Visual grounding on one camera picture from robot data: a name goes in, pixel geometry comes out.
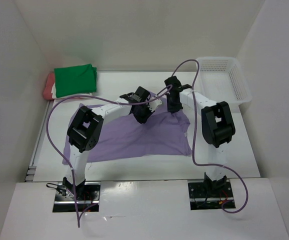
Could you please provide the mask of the green t shirt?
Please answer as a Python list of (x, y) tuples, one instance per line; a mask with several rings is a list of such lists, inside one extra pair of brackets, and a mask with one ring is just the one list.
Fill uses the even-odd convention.
[(54, 69), (57, 98), (97, 91), (97, 68), (92, 64)]

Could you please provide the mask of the cream white t shirt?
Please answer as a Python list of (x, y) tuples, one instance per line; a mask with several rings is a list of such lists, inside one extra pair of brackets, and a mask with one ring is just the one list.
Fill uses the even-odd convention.
[(62, 96), (62, 97), (57, 97), (56, 84), (54, 83), (52, 88), (51, 88), (51, 96), (52, 96), (52, 98), (54, 100), (65, 99), (65, 98), (68, 98), (68, 97), (73, 97), (73, 96), (78, 96), (78, 95), (93, 96), (92, 93), (76, 93), (76, 94), (66, 95), (66, 96)]

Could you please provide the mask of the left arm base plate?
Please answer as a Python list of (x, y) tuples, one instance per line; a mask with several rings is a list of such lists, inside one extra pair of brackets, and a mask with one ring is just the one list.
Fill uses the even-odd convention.
[[(74, 197), (65, 190), (61, 182), (46, 184), (47, 188), (55, 190), (55, 197), (53, 203), (53, 213), (70, 213), (75, 212)], [(87, 181), (84, 185), (82, 192), (78, 193), (77, 209), (81, 213), (85, 212), (98, 212), (100, 203), (100, 182)]]

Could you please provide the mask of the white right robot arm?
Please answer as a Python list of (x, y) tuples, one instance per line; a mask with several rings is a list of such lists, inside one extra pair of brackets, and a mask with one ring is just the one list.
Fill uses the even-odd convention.
[[(176, 113), (186, 105), (194, 110), (194, 132), (192, 161), (196, 166), (208, 167), (204, 173), (203, 190), (210, 197), (216, 196), (226, 185), (227, 176), (221, 171), (227, 159), (228, 144), (236, 133), (230, 106), (227, 102), (216, 102), (193, 90), (189, 84), (182, 85), (176, 76), (164, 81), (170, 89), (167, 94), (167, 110)], [(208, 160), (195, 160), (198, 116), (201, 118), (201, 133), (208, 144)]]

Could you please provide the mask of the purple t shirt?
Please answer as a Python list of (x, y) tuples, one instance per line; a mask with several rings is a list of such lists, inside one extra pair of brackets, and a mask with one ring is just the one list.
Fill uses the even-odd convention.
[(89, 163), (138, 158), (148, 155), (190, 156), (187, 138), (190, 126), (183, 111), (167, 111), (167, 100), (140, 124), (130, 114), (102, 127), (97, 145), (88, 152)]

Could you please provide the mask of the red t shirt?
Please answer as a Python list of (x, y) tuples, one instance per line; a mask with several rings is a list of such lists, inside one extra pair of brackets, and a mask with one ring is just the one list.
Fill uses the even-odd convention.
[(47, 76), (46, 84), (45, 84), (45, 87), (44, 87), (44, 90), (42, 93), (42, 96), (45, 100), (48, 100), (48, 101), (54, 100), (52, 98), (51, 90), (52, 90), (53, 84), (55, 84), (55, 83), (56, 83), (55, 73), (51, 72)]

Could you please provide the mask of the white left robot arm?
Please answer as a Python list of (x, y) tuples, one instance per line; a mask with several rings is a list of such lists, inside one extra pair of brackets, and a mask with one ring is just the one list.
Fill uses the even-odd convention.
[(84, 195), (89, 151), (99, 142), (104, 125), (128, 115), (144, 124), (161, 105), (160, 99), (151, 97), (149, 91), (138, 87), (136, 92), (123, 94), (113, 103), (95, 108), (81, 106), (67, 130), (70, 167), (62, 181), (66, 194), (73, 200)]

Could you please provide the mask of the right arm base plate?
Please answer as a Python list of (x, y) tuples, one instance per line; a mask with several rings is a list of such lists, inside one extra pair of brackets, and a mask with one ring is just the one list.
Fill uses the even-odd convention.
[(224, 204), (225, 209), (236, 208), (229, 181), (226, 182), (222, 189), (210, 192), (207, 192), (202, 180), (189, 181), (187, 185), (191, 211), (217, 210), (222, 208), (222, 204)]

